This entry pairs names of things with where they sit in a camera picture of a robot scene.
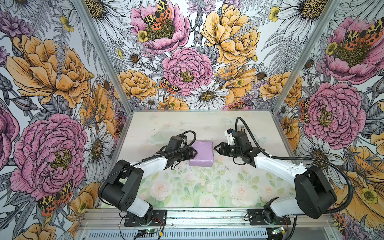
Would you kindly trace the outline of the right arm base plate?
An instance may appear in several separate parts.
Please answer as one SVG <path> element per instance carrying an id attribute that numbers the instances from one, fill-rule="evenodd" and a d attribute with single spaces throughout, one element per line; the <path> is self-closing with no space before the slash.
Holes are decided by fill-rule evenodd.
<path id="1" fill-rule="evenodd" d="M 247 209 L 243 220 L 248 221 L 251 226 L 291 225 L 289 216 L 278 217 L 267 209 Z"/>

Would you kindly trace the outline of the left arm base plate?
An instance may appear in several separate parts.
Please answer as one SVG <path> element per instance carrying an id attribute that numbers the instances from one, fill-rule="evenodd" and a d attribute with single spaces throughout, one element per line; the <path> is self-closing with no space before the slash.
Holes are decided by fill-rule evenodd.
<path id="1" fill-rule="evenodd" d="M 144 217 L 138 217 L 128 212 L 125 217 L 125 227 L 164 227 L 167 221 L 167 210 L 151 210 Z"/>

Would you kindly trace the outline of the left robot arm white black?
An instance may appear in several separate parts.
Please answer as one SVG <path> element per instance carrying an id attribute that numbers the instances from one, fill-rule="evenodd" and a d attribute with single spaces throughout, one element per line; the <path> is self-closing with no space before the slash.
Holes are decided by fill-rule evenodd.
<path id="1" fill-rule="evenodd" d="M 148 225 L 154 218 L 153 206 L 138 196 L 142 179 L 168 168 L 173 170 L 181 162 L 193 159 L 198 153 L 192 147 L 196 138 L 194 131 L 185 131 L 172 136 L 169 143 L 152 157 L 137 163 L 118 161 L 101 184 L 99 199 L 131 214 L 141 225 Z"/>

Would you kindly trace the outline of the pink wrapping paper sheet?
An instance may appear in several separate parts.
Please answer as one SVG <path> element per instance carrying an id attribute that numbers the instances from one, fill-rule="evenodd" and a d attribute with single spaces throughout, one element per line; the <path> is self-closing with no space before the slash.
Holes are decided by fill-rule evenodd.
<path id="1" fill-rule="evenodd" d="M 192 147 L 198 152 L 190 160 L 191 167 L 212 167 L 214 164 L 214 148 L 211 141 L 196 141 Z"/>

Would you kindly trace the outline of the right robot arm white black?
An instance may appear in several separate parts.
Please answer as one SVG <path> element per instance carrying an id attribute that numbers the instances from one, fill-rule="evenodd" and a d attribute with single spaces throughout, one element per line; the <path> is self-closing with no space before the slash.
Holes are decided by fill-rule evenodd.
<path id="1" fill-rule="evenodd" d="M 265 170 L 294 185 L 295 196 L 280 199 L 275 197 L 264 205 L 265 222 L 287 215 L 305 215 L 318 219 L 337 200 L 337 196 L 323 171 L 317 166 L 295 165 L 289 160 L 280 160 L 252 146 L 246 133 L 229 129 L 227 141 L 215 146 L 215 151 L 233 159 L 241 158 L 244 164 Z"/>

